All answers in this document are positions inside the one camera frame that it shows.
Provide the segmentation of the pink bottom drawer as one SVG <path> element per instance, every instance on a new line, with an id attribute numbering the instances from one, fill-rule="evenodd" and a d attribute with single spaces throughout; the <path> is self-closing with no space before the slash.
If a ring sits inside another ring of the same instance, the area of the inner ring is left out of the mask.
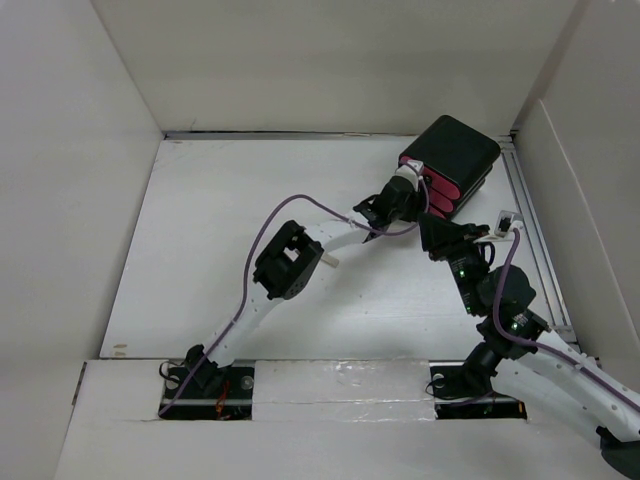
<path id="1" fill-rule="evenodd" d="M 455 207 L 446 197 L 431 198 L 428 212 L 443 219 L 450 219 L 455 213 Z"/>

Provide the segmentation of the pink top drawer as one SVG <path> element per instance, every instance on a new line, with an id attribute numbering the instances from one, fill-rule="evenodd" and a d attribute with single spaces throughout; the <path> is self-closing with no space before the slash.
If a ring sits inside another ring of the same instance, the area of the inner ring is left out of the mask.
<path id="1" fill-rule="evenodd" d="M 428 176 L 431 178 L 431 187 L 439 193 L 443 194 L 445 197 L 451 200 L 457 200 L 462 196 L 460 188 L 455 183 L 450 181 L 443 174 L 438 173 L 426 163 L 413 159 L 409 156 L 401 156 L 399 159 L 399 164 L 404 165 L 407 163 L 411 163 L 412 165 L 420 164 L 422 166 L 421 173 L 424 176 Z"/>

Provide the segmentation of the black mini drawer cabinet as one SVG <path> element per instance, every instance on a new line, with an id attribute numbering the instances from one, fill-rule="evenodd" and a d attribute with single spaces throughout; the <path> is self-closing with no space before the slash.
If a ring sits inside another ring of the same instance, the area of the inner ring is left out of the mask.
<path id="1" fill-rule="evenodd" d="M 455 183 L 462 196 L 452 200 L 452 219 L 484 184 L 501 148 L 490 137 L 449 115 L 438 117 L 399 155 L 422 161 Z"/>

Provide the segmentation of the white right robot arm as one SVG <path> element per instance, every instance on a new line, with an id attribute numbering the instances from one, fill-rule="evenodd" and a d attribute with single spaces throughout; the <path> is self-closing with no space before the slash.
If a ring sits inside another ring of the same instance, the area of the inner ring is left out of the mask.
<path id="1" fill-rule="evenodd" d="M 522 223 L 503 213 L 495 233 L 422 213 L 421 245 L 452 273 L 465 311 L 480 318 L 480 343 L 463 363 L 435 374 L 428 393 L 452 406 L 504 395 L 545 410 L 594 444 L 628 479 L 639 476 L 639 394 L 569 345 L 530 307 L 536 292 L 513 259 Z"/>

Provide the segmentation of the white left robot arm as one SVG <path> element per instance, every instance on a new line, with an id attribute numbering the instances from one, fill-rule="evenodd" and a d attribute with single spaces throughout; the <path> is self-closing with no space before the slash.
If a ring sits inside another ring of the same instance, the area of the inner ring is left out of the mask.
<path id="1" fill-rule="evenodd" d="M 259 243 L 267 227 L 288 204 L 306 201 L 332 216 L 326 222 L 304 227 L 285 222 L 262 251 Z M 225 370 L 238 356 L 243 341 L 279 304 L 293 299 L 309 283 L 323 255 L 380 237 L 397 237 L 417 227 L 417 215 L 429 205 L 422 176 L 410 180 L 394 175 L 383 190 L 341 214 L 306 194 L 292 195 L 269 214 L 250 247 L 242 280 L 242 296 L 236 313 L 205 344 L 186 354 L 183 381 L 201 396 L 212 396 L 222 387 Z"/>

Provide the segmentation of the aluminium rail right side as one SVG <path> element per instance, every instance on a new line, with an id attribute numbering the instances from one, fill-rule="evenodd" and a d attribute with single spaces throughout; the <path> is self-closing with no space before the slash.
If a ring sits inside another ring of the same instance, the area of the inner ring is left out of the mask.
<path id="1" fill-rule="evenodd" d="M 536 215 L 533 199 L 524 178 L 516 147 L 507 137 L 500 138 L 499 144 L 502 147 L 503 163 L 515 203 L 524 218 L 527 242 L 535 264 L 536 277 L 540 284 L 540 295 L 544 297 L 549 313 L 547 320 L 563 340 L 577 345 L 577 337 L 546 246 L 541 224 Z"/>

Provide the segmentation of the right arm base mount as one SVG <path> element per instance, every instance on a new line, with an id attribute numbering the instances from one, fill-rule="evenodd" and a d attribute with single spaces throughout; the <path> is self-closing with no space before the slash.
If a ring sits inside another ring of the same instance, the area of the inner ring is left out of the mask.
<path id="1" fill-rule="evenodd" d="M 460 361 L 429 363 L 425 392 L 434 400 L 437 420 L 527 420 L 525 404 L 461 378 Z"/>

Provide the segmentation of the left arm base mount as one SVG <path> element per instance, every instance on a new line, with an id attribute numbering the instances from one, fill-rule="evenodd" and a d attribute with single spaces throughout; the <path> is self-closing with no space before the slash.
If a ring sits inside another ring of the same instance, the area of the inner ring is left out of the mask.
<path id="1" fill-rule="evenodd" d="M 182 361 L 165 360 L 158 373 L 163 391 L 158 417 L 175 421 L 244 421 L 252 417 L 255 362 L 240 361 L 226 367 L 205 360 L 188 380 L 190 368 L 203 356 L 196 345 Z"/>

